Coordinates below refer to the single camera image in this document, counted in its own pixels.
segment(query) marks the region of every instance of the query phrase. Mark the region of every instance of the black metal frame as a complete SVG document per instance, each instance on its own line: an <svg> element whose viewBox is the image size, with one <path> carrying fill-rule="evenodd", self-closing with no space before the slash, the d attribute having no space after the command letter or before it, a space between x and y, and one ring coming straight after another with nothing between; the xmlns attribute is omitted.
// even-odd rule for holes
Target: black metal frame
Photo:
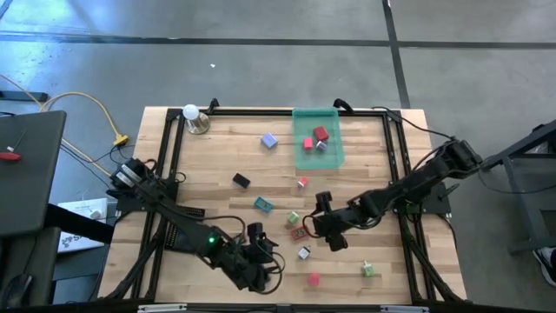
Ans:
<svg viewBox="0 0 556 313"><path fill-rule="evenodd" d="M521 220L529 233L529 240L514 243L508 247L508 252L512 255L523 251L556 246L556 236L550 236L546 228L545 220L542 216L543 209L527 205L526 195L520 194L524 188L515 175L515 166L513 164L513 159L554 158L553 153L527 154L530 149L535 148L541 143L553 141L554 138L556 138L556 120L539 127L500 153L490 156L482 164L481 170L483 171L488 171L497 165L504 165L510 187L518 201L520 214L522 215Z"/></svg>
<svg viewBox="0 0 556 313"><path fill-rule="evenodd" d="M219 106L218 102L213 99L213 101L210 104L210 107L206 110L202 110L202 112L211 115L211 116L277 116L277 117L289 117L292 115L292 110L291 109L274 109L274 110L258 110L258 109L226 109L226 110L215 110L215 107ZM180 152L180 148L182 145L182 138L183 138L183 126L184 126L184 118L181 115L182 110L181 109L168 109L167 114L166 114L166 119L165 119L165 124L164 124L164 131L162 133L162 141L161 141L161 146L160 146L160 150L159 150L159 155L158 155L158 166L156 168L156 174L161 176L162 175L162 166L164 164L164 161L166 159L166 154L167 154L167 150L168 150L168 145L169 145L169 136L170 136L170 129L172 126L172 123L177 120L178 121L178 127L177 127L177 133L175 136L175 142L174 142L174 150L172 153L172 158L170 161L170 169L169 169L169 177L167 178L168 181L174 181L175 180L175 173L177 171L177 164L179 161L179 152ZM390 168L390 173L392 176L392 181L397 181L398 179L400 179L400 175L398 173L398 168L397 168L397 161L396 161L396 154L394 151L394 141L392 138L392 132L391 132L391 125L392 123L394 123L395 125L395 129L396 129L396 133L397 133L397 137L399 140L399 144L400 144L400 156L401 156L401 161L403 163L403 167L404 167L404 172L405 174L408 174L409 171L411 171L411 166L410 166L410 162L409 162L409 155L408 155L408 151L407 151L407 143L406 143L406 138L405 138L405 133L403 130L403 125L401 124L401 120L398 120L397 118L392 118L392 116L385 110L355 110L353 112L348 112L348 111L344 111L344 110L340 110L339 114L341 117L378 117L381 119L382 121L382 128L384 131L384 135L385 135L385 141L386 141L386 146L387 146L387 158L388 158L388 165ZM171 195L174 200L176 199L177 196L177 186L175 188L175 194ZM150 242L150 234L152 231L152 227L153 227L153 221L154 221L154 216L155 213L154 212L149 212L147 213L147 218L145 220L145 226L143 229L143 233L142 233L142 241L141 241L141 247L140 247L140 252L139 255L141 255L145 248L147 247L147 245ZM405 234L405 228L402 227L404 225L404 223L407 223L407 218L404 214L398 214L398 219L399 219L399 224L400 224L400 234L401 234L401 238L402 238L402 247L403 247L403 251L404 251L404 257L405 257L405 261L406 261L406 270L407 270L407 282L409 284L409 291L410 291L410 296L411 296L411 301L412 303L415 303L416 301L422 300L422 297L420 296L420 292L419 292L419 288L417 285L417 277L415 275L415 268L414 268L414 262L413 262L413 254L412 251L409 248L409 244L407 242L407 236L404 236ZM156 288L157 288L157 284L158 284L158 278L160 275L160 266L162 264L162 253L163 253L163 247L164 247L164 240L165 240L165 231L167 228L167 222L164 220L161 220L161 223L163 223L162 227L161 225L159 225L159 229L158 231L163 231L163 233L158 234L159 236L157 237L158 243L157 243L157 247L156 247L156 253L155 253L155 258L154 258L154 262L153 262L153 267L151 270L151 277L149 280L149 287L148 287L148 291L145 295L145 298L148 299L152 299L154 301L155 299L155 295L156 295ZM427 248L425 245L425 237L424 237L424 233L423 233L423 228L422 228L422 223L421 220L419 218L415 218L414 219L414 227L415 227L415 235L416 235L416 239L417 239L417 243L419 244L421 251L425 254L425 256L427 255ZM435 292L434 292L434 287L433 287L433 283L432 280L430 279L430 277L427 275L427 273L424 274L425 277L425 285L426 285L426 289L427 289L427 299L429 300L435 300ZM141 293L141 283L142 283L142 273L137 277L137 279L134 282L133 288L132 288L132 292L131 292L131 298L138 298L139 294Z"/></svg>

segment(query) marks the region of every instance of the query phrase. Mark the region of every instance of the red object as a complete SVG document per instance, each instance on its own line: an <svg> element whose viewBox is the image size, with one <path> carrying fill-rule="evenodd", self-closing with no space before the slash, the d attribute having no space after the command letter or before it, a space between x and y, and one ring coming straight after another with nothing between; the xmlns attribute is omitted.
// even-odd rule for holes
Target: red object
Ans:
<svg viewBox="0 0 556 313"><path fill-rule="evenodd" d="M21 155L13 152L2 152L0 153L0 160L17 162L21 160Z"/></svg>
<svg viewBox="0 0 556 313"><path fill-rule="evenodd" d="M316 137L317 141L325 141L328 140L328 133L327 129L324 126L319 126L313 130L314 136Z"/></svg>
<svg viewBox="0 0 556 313"><path fill-rule="evenodd" d="M321 275L317 273L309 274L309 286L316 287L321 283Z"/></svg>
<svg viewBox="0 0 556 313"><path fill-rule="evenodd" d="M310 151L313 149L313 138L303 139L303 149L305 151Z"/></svg>
<svg viewBox="0 0 556 313"><path fill-rule="evenodd" d="M301 177L299 179L299 181L297 182L297 184L301 187L304 188L305 186L307 186L308 180L306 177Z"/></svg>
<svg viewBox="0 0 556 313"><path fill-rule="evenodd" d="M291 231L292 237L294 238L294 240L298 240L301 239L305 236L308 236L307 234L307 230L305 230L305 227L301 226L299 228L296 228L295 230Z"/></svg>

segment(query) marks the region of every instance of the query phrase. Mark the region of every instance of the colored block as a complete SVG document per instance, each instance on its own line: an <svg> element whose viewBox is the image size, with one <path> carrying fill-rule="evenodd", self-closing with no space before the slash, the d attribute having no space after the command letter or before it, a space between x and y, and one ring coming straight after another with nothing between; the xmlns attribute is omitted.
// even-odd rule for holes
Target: colored block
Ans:
<svg viewBox="0 0 556 313"><path fill-rule="evenodd" d="M299 256L301 260L307 259L309 257L309 254L311 254L311 250L309 250L309 248L307 247L303 247L301 248L301 250L299 250L299 252L297 252L297 256Z"/></svg>
<svg viewBox="0 0 556 313"><path fill-rule="evenodd" d="M273 149L278 144L278 140L271 133L267 133L261 138L261 143L267 149Z"/></svg>
<svg viewBox="0 0 556 313"><path fill-rule="evenodd" d="M313 130L314 137L318 141L325 141L328 140L328 132L324 126L315 127Z"/></svg>
<svg viewBox="0 0 556 313"><path fill-rule="evenodd" d="M309 286L316 287L321 283L321 275L317 273L309 274Z"/></svg>
<svg viewBox="0 0 556 313"><path fill-rule="evenodd" d="M299 228L296 228L295 230L291 231L292 234L292 238L294 240L298 240L301 239L305 236L308 236L307 231L305 230L305 227L301 226Z"/></svg>
<svg viewBox="0 0 556 313"><path fill-rule="evenodd" d="M313 138L303 139L303 149L305 151L310 151L313 149Z"/></svg>
<svg viewBox="0 0 556 313"><path fill-rule="evenodd" d="M239 184L240 186L242 186L243 188L247 188L249 186L249 184L251 183L250 180L248 180L247 178L245 178L242 174L237 173L235 174L234 178L232 178L232 180L234 181L234 183Z"/></svg>
<svg viewBox="0 0 556 313"><path fill-rule="evenodd" d="M306 177L301 177L299 179L299 181L297 181L297 186L300 188L304 188L305 186L307 186L308 180Z"/></svg>
<svg viewBox="0 0 556 313"><path fill-rule="evenodd" d="M361 269L363 270L363 276L364 277L371 277L374 275L374 267L373 265L364 262L363 266L361 266Z"/></svg>
<svg viewBox="0 0 556 313"><path fill-rule="evenodd" d="M324 151L327 150L327 147L328 147L328 146L327 146L324 142L318 142L318 143L316 143L316 149L317 149L318 151L324 152Z"/></svg>
<svg viewBox="0 0 556 313"><path fill-rule="evenodd" d="M295 211L292 211L291 213L289 213L288 222L290 224L295 224L295 223L297 223L297 221L299 221L299 215Z"/></svg>
<svg viewBox="0 0 556 313"><path fill-rule="evenodd" d="M255 207L269 213L272 210L273 205L272 203L259 196L255 200Z"/></svg>

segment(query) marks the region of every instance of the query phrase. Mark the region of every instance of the yellow cable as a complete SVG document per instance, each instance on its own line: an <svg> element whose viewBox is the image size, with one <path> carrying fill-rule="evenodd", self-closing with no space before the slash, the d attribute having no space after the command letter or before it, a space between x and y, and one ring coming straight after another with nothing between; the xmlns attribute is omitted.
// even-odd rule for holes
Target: yellow cable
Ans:
<svg viewBox="0 0 556 313"><path fill-rule="evenodd" d="M16 82L12 81L11 79L9 79L8 77L0 74L0 77L5 79L6 81L8 81L9 83L13 84L14 86L16 86L18 89L20 89L22 92L24 92L27 96L29 96L31 99L33 99L33 101L36 103L36 105L38 105L39 107L39 111L41 112L45 112L50 110L50 108L52 107L52 104L54 104L54 102L58 99L60 99L61 97L65 97L65 96L83 96L83 97L87 97L88 99L92 100L93 102L95 102L96 104L98 104L104 111L104 114L106 115L106 117L108 118L108 121L110 122L110 125L112 126L112 130L114 131L114 133L116 134L116 141L118 141L120 138L123 138L123 136L117 131L116 126L114 125L114 122L112 121L112 117L110 116L110 114L108 113L108 111L106 110L106 108L104 107L104 105L96 100L93 96L87 95L85 93L82 92L65 92L59 96L53 97L51 98L49 101L47 101L44 104L41 104L38 100L36 100L35 97L33 97L33 95L31 95L27 90L25 90L23 87L21 87L20 85L18 85ZM62 141L64 143L66 143L67 145L69 145L69 147L75 151L77 151L79 154L81 154L83 157L85 157L87 160L89 160L93 165L95 165L100 171L102 171L104 174L110 176L110 173L105 170L102 166L100 166L99 164L97 164L96 162L93 162L93 159L88 156L87 154L85 154L83 151L79 150L75 145L73 145L72 143L70 143L66 138L62 138Z"/></svg>

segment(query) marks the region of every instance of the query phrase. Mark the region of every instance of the concrete floor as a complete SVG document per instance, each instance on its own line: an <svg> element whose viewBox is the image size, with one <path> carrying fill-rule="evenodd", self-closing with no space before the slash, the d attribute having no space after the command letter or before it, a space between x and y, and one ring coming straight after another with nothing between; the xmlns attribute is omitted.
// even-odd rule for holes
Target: concrete floor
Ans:
<svg viewBox="0 0 556 313"><path fill-rule="evenodd" d="M391 5L400 40L556 41L556 1L391 0ZM380 0L14 0L0 20L0 35L14 32L388 39ZM0 73L28 90L90 93L133 139L144 106L204 105L212 97L226 106L329 106L342 97L356 107L400 108L388 47L0 42L0 51ZM553 50L401 49L400 56L411 107L426 111L430 128L467 139L484 157L554 119ZM0 89L11 87L0 82ZM64 135L71 142L92 156L111 148L113 134L93 103L68 97L56 108L68 112ZM24 113L36 106L2 102L0 110ZM115 168L109 160L103 165ZM507 187L498 171L486 179ZM469 299L555 310L556 289L541 277L532 255L506 253L508 244L526 238L514 198L486 190L476 177L460 183L451 203ZM61 154L52 203L103 196L104 189ZM75 300L63 290L72 288L57 290L58 302Z"/></svg>

